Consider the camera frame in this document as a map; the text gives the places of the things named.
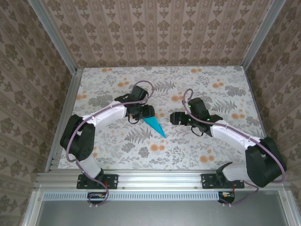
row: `blue cone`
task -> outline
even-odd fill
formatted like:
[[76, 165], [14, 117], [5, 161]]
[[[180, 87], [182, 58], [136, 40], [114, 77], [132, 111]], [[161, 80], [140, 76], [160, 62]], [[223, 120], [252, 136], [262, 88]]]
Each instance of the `blue cone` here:
[[165, 133], [163, 132], [162, 127], [160, 126], [156, 117], [149, 117], [143, 119], [148, 125], [150, 125], [154, 130], [156, 130], [159, 134], [161, 134], [164, 138], [166, 138]]

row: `patterned wallpaper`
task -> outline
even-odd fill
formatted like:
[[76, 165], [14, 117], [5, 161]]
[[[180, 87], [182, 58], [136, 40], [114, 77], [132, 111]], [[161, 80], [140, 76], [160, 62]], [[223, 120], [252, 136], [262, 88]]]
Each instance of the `patterned wallpaper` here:
[[267, 134], [288, 166], [301, 210], [301, 1], [287, 0], [247, 69]]
[[272, 0], [42, 0], [78, 67], [238, 65]]
[[0, 225], [19, 225], [71, 75], [26, 0], [0, 1]]

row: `black mounting plate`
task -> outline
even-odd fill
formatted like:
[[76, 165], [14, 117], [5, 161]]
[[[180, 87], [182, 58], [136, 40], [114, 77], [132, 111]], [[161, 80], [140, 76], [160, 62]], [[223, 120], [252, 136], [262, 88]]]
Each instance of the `black mounting plate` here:
[[[118, 186], [118, 174], [104, 174], [102, 182], [108, 187], [108, 189], [117, 189]], [[99, 183], [90, 180], [84, 174], [80, 174], [78, 177], [77, 189], [104, 189]]]
[[216, 174], [215, 173], [206, 173], [201, 174], [201, 181], [203, 189], [216, 189], [216, 188], [244, 188], [245, 184], [240, 182], [240, 180], [229, 181], [229, 183], [224, 186], [219, 186], [216, 184]]

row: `table surface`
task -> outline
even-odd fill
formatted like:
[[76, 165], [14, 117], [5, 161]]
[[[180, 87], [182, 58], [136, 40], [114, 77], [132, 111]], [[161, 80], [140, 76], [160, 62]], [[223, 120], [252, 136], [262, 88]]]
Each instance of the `table surface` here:
[[[181, 100], [186, 89], [204, 100], [210, 114], [217, 114], [244, 132], [263, 137], [254, 100], [240, 66], [167, 66], [85, 68], [73, 113], [79, 116], [95, 112], [114, 98], [130, 93], [133, 84], [150, 81], [154, 96], [148, 101], [166, 134], [163, 138], [143, 121], [132, 125], [127, 118], [104, 127], [95, 136], [92, 155], [104, 169], [208, 170], [227, 162], [242, 163], [245, 154], [221, 140], [197, 137], [190, 127], [169, 122], [172, 112], [184, 111]], [[149, 90], [150, 85], [141, 84]], [[66, 160], [61, 169], [76, 168]]]

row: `floral tablecloth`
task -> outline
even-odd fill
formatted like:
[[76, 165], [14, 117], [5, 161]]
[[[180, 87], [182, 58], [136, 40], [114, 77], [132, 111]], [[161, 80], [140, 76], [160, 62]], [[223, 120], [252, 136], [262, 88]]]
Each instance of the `floral tablecloth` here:
[[[145, 122], [130, 124], [126, 118], [104, 127], [95, 136], [92, 155], [104, 169], [216, 169], [229, 161], [245, 161], [244, 153], [221, 140], [197, 137], [190, 127], [174, 126], [169, 115], [184, 111], [181, 100], [187, 88], [204, 100], [210, 114], [253, 136], [263, 137], [245, 73], [240, 66], [167, 66], [85, 68], [75, 102], [80, 116], [105, 107], [114, 98], [129, 93], [133, 84], [148, 80], [155, 87], [148, 101], [156, 111], [166, 138]], [[148, 84], [141, 86], [150, 91]], [[76, 168], [65, 157], [59, 168]]]

